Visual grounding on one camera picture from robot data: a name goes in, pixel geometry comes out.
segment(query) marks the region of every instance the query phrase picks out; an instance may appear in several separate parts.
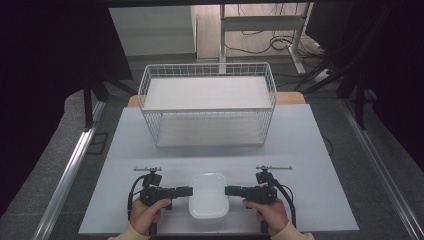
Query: human hand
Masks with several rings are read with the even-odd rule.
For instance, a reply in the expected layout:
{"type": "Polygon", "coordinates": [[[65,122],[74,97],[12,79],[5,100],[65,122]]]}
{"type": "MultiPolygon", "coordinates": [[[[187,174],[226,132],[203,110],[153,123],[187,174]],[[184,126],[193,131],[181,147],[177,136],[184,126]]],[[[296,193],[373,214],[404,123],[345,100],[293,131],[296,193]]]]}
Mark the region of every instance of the human hand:
{"type": "Polygon", "coordinates": [[[268,233],[272,237],[281,232],[289,223],[286,209],[284,208],[283,201],[277,199],[274,203],[263,205],[256,202],[243,200],[246,207],[256,209],[256,219],[259,222],[266,221],[268,223],[268,233]]]}
{"type": "Polygon", "coordinates": [[[160,209],[169,204],[171,204],[171,199],[162,199],[148,207],[140,201],[140,198],[137,198],[132,204],[130,216],[131,226],[141,235],[148,236],[150,225],[160,221],[160,209]]]}

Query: wire basket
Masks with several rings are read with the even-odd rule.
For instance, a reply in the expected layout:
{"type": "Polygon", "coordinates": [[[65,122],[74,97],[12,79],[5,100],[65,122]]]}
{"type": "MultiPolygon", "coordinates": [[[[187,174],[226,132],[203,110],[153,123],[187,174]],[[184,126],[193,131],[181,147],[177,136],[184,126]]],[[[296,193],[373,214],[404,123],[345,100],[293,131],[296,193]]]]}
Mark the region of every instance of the wire basket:
{"type": "Polygon", "coordinates": [[[268,63],[148,65],[138,99],[157,147],[261,146],[275,107],[268,63]]]}

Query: basket wire grid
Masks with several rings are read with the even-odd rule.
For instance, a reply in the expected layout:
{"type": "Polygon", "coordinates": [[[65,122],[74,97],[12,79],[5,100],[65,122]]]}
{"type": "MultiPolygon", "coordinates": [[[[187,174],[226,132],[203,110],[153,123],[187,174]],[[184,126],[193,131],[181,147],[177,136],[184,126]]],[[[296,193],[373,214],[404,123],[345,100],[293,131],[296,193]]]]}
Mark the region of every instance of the basket wire grid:
{"type": "Polygon", "coordinates": [[[139,88],[140,109],[156,146],[263,145],[276,102],[268,63],[148,65],[139,88]],[[265,109],[146,110],[146,96],[155,78],[263,77],[270,107],[265,109]],[[201,136],[199,129],[208,133],[201,136]],[[180,134],[167,134],[179,131],[180,134]]]}

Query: white bowl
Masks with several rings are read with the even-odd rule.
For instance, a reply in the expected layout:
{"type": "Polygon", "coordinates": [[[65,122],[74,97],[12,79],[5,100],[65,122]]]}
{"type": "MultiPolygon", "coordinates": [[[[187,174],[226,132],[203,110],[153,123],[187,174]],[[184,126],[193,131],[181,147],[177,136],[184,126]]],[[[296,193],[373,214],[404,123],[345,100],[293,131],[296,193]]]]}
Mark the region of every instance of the white bowl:
{"type": "Polygon", "coordinates": [[[197,219],[220,218],[229,209],[228,196],[225,195],[227,179],[219,173],[205,173],[190,179],[193,196],[189,198],[191,216],[197,219]]]}

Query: sleeve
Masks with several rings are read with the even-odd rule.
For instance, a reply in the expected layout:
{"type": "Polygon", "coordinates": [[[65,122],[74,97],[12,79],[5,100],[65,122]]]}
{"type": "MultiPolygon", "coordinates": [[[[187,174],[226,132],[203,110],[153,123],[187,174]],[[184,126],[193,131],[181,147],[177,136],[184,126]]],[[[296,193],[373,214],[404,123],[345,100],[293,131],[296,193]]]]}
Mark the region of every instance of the sleeve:
{"type": "Polygon", "coordinates": [[[144,236],[134,230],[131,224],[128,222],[127,229],[119,234],[117,237],[110,237],[108,240],[148,240],[149,236],[144,236]]]}
{"type": "Polygon", "coordinates": [[[291,222],[281,232],[271,237],[271,240],[314,240],[310,233],[300,233],[291,222]]]}

